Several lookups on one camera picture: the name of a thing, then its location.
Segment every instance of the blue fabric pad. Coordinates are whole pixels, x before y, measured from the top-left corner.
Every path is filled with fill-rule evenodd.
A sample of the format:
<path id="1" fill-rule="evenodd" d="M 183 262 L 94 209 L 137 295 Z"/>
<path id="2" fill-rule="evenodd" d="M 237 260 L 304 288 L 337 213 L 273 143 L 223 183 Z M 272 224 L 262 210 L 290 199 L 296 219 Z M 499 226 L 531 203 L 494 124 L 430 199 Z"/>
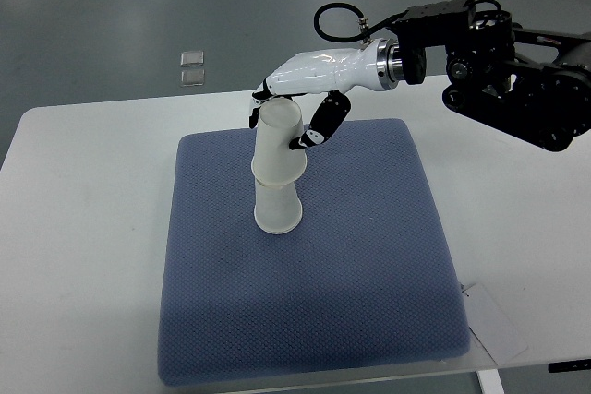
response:
<path id="1" fill-rule="evenodd" d="M 308 149 L 290 233 L 254 222 L 256 131 L 178 147 L 158 350 L 166 385 L 396 364 L 469 348 L 459 283 L 401 120 Z"/>

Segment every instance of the robotic arm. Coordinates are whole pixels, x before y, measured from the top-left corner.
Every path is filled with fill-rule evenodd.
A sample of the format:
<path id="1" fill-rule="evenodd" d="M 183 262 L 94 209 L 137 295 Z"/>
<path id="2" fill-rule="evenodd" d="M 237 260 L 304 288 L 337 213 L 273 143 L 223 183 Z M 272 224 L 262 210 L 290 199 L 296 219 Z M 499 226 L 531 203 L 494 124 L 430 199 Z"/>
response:
<path id="1" fill-rule="evenodd" d="M 478 4 L 495 8 L 476 11 Z M 357 14 L 359 34 L 334 37 L 320 28 L 320 15 L 336 7 Z M 353 86 L 383 91 L 402 80 L 422 83 L 425 48 L 431 46 L 445 46 L 451 85 L 443 92 L 443 102 L 452 111 L 550 151 L 566 149 L 591 125 L 591 35 L 524 30 L 494 0 L 413 6 L 371 28 L 354 6 L 328 4 L 317 11 L 314 26 L 328 41 L 363 41 L 363 49 L 297 54 L 252 94 L 250 127 L 257 124 L 259 107 L 267 100 L 328 93 L 308 131 L 290 143 L 291 149 L 319 145 L 332 136 L 350 110 L 345 93 Z M 382 29 L 398 39 L 369 39 Z M 516 42 L 556 48 L 558 57 L 538 63 L 518 54 Z"/>

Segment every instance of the concrete floor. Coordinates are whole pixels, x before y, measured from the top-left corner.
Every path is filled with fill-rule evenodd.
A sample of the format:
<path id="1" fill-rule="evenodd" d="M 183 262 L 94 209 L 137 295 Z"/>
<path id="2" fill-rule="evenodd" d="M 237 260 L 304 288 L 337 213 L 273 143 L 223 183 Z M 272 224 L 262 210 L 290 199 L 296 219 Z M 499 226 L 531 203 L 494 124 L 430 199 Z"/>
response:
<path id="1" fill-rule="evenodd" d="M 253 90 L 292 55 L 338 46 L 312 27 L 316 9 L 334 1 L 359 6 L 375 24 L 409 6 L 441 0 L 0 0 L 0 163 L 18 119 L 33 107 Z M 527 28 L 591 30 L 591 0 L 499 1 Z M 323 24 L 333 33 L 356 31 L 355 18 L 345 13 Z M 194 49 L 205 52 L 205 85 L 181 88 L 180 54 Z M 552 56 L 525 52 L 543 61 Z M 428 74 L 443 73 L 444 52 L 429 50 Z M 591 373 L 549 375 L 546 366 L 501 371 L 501 378 L 508 394 L 588 393 L 591 387 Z M 316 391 L 479 388 L 475 375 L 466 374 Z"/>

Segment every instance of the white robotic hand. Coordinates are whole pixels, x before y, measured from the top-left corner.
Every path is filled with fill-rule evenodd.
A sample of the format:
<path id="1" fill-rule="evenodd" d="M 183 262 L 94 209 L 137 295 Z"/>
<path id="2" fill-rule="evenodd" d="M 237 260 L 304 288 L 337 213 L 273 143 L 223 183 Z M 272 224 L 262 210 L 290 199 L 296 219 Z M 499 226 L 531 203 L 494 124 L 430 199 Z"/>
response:
<path id="1" fill-rule="evenodd" d="M 252 93 L 249 126 L 257 125 L 260 106 L 274 97 L 291 99 L 328 92 L 306 133 L 289 145 L 291 149 L 313 147 L 328 140 L 349 113 L 351 103 L 344 94 L 352 87 L 385 91 L 396 88 L 402 79 L 398 44 L 393 39 L 377 39 L 363 50 L 300 53 L 277 68 Z"/>

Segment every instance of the white paper cup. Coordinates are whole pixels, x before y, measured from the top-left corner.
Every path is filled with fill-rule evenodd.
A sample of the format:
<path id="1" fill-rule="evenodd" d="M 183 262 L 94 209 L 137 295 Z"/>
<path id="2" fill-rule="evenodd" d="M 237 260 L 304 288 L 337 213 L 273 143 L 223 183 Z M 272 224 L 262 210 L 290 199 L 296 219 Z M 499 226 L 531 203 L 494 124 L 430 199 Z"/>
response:
<path id="1" fill-rule="evenodd" d="M 285 234 L 302 220 L 302 202 L 296 184 L 265 186 L 255 179 L 255 222 L 262 231 Z"/>
<path id="2" fill-rule="evenodd" d="M 281 97 L 263 103 L 251 165 L 252 173 L 262 184 L 287 185 L 304 173 L 305 151 L 289 149 L 289 142 L 302 134 L 302 112 L 297 103 Z"/>

